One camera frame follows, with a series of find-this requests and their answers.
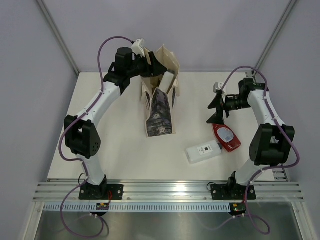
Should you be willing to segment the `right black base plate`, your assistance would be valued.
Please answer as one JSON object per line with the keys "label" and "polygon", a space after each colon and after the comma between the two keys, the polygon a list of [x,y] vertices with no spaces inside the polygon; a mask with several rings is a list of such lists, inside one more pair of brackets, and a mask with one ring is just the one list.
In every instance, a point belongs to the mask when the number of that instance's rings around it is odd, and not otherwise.
{"label": "right black base plate", "polygon": [[245,200],[246,186],[236,184],[235,186],[229,186],[227,184],[217,184],[209,182],[207,189],[211,193],[213,200]]}

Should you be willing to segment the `beige canvas tote bag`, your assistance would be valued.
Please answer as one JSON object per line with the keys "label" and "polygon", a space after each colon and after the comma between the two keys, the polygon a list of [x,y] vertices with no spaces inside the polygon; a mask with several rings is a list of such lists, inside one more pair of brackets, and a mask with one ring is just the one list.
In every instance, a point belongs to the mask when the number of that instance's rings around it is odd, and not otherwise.
{"label": "beige canvas tote bag", "polygon": [[147,137],[175,134],[174,107],[180,96],[180,63],[174,52],[164,45],[154,52],[157,60],[174,74],[167,93],[159,89],[163,74],[156,77],[141,77],[141,102],[145,108],[145,131]]}

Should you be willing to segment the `left frame post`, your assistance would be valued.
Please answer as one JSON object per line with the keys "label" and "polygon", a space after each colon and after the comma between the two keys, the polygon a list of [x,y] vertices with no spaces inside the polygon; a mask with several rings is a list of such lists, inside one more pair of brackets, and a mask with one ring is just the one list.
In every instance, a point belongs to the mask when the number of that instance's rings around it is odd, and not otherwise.
{"label": "left frame post", "polygon": [[40,14],[42,15],[45,23],[47,24],[48,28],[50,29],[54,39],[56,40],[60,50],[62,51],[66,61],[68,62],[69,66],[73,70],[74,74],[78,77],[80,75],[80,69],[73,58],[68,46],[66,45],[63,36],[55,23],[55,20],[52,14],[49,11],[48,6],[46,5],[44,0],[35,0],[35,4],[38,7]]}

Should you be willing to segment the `aluminium mounting rail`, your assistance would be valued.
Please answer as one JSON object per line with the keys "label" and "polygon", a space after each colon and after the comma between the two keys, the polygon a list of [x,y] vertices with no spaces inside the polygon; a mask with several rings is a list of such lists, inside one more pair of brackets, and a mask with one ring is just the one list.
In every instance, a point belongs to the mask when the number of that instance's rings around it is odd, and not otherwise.
{"label": "aluminium mounting rail", "polygon": [[[111,184],[123,185],[123,202],[212,202],[218,201],[210,191],[215,185],[206,181],[165,180],[110,180]],[[50,179],[40,182],[33,195],[34,202],[62,201],[78,185],[75,179]],[[304,194],[297,182],[257,181],[254,184],[256,202],[303,202]]]}

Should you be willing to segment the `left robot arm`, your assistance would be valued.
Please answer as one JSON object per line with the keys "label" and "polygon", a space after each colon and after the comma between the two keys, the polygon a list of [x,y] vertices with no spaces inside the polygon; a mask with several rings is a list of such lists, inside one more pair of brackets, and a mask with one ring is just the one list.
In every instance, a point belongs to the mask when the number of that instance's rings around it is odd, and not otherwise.
{"label": "left robot arm", "polygon": [[80,184],[80,200],[122,199],[118,193],[119,184],[108,184],[101,167],[98,152],[101,138],[97,127],[110,106],[124,93],[131,79],[137,76],[158,77],[168,69],[160,63],[155,53],[143,56],[129,47],[121,47],[115,54],[107,74],[102,79],[102,87],[93,99],[77,115],[64,119],[64,140],[67,148],[75,154],[75,160],[82,163],[85,181]]}

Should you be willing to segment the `white rectangular bottle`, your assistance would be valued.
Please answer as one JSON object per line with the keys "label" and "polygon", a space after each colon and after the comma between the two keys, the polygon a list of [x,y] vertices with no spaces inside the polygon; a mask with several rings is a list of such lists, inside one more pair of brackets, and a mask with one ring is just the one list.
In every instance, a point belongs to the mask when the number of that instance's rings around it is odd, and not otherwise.
{"label": "white rectangular bottle", "polygon": [[202,143],[185,149],[185,154],[190,164],[197,164],[219,156],[223,146],[216,140]]}

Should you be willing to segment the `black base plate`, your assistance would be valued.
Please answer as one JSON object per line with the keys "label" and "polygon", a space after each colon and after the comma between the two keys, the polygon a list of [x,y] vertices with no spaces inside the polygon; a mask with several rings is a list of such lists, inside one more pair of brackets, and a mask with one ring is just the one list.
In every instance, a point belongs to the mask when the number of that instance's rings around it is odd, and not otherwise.
{"label": "black base plate", "polygon": [[123,184],[102,184],[91,185],[85,184],[80,187],[79,200],[122,200]]}
{"label": "black base plate", "polygon": [[211,193],[213,200],[245,200],[246,186],[236,184],[235,186],[229,186],[227,184],[217,184],[209,182],[207,189]]}

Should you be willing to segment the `right frame post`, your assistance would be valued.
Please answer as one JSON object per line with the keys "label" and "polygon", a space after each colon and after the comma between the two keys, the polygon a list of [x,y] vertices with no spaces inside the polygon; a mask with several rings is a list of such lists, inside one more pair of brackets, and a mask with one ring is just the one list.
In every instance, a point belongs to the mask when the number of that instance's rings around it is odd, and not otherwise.
{"label": "right frame post", "polygon": [[262,53],[260,54],[258,61],[255,64],[255,69],[260,70],[265,63],[268,55],[270,54],[273,46],[276,44],[280,34],[285,28],[286,23],[288,22],[291,14],[293,13],[294,9],[298,5],[299,0],[289,0],[284,11],[282,12],[277,24],[275,25],[274,30],[272,31]]}

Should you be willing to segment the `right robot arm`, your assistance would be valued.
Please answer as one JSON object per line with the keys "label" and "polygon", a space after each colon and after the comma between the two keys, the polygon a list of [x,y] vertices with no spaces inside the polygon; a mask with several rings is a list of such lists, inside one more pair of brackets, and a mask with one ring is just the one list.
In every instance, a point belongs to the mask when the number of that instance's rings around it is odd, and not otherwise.
{"label": "right robot arm", "polygon": [[244,78],[238,83],[238,94],[226,94],[224,84],[214,84],[215,97],[209,109],[216,112],[207,123],[212,125],[215,138],[227,152],[240,147],[240,140],[225,125],[231,111],[251,108],[258,129],[249,145],[249,159],[228,178],[226,184],[210,183],[213,200],[254,200],[254,180],[267,170],[275,169],[288,160],[295,136],[293,126],[286,125],[277,114],[267,84]]}

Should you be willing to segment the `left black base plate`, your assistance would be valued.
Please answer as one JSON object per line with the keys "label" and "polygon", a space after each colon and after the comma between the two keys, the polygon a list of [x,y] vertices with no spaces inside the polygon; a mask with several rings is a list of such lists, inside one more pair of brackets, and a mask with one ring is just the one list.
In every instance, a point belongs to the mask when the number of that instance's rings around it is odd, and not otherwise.
{"label": "left black base plate", "polygon": [[102,184],[91,185],[85,184],[80,187],[79,200],[122,200],[123,184]]}

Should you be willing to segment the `frame post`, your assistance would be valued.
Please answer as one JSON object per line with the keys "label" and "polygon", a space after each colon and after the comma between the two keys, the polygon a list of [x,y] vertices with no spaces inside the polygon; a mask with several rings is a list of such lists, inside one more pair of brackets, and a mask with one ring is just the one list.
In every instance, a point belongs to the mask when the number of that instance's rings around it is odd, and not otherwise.
{"label": "frame post", "polygon": [[56,40],[60,50],[62,51],[66,61],[68,62],[69,66],[73,70],[74,74],[78,77],[80,75],[80,69],[73,58],[68,46],[66,45],[63,36],[55,23],[55,20],[52,14],[49,11],[48,6],[46,5],[44,0],[35,0],[35,4],[38,7],[40,14],[42,15],[45,23],[47,24],[48,28],[50,29],[54,39]]}
{"label": "frame post", "polygon": [[282,12],[277,24],[275,25],[274,30],[272,31],[262,53],[260,54],[258,61],[255,64],[255,69],[260,70],[265,63],[268,55],[270,54],[273,46],[276,44],[280,34],[285,28],[286,23],[288,22],[291,14],[293,13],[294,9],[298,5],[299,0],[289,0],[284,11]]}

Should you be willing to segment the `red bottle white label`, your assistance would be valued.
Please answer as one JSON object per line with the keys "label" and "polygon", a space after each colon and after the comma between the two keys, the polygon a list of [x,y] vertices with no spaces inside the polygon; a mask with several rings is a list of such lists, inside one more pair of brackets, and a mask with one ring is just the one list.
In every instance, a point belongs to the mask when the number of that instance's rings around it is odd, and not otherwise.
{"label": "red bottle white label", "polygon": [[237,150],[242,145],[239,138],[227,125],[213,123],[212,130],[217,141],[228,153]]}

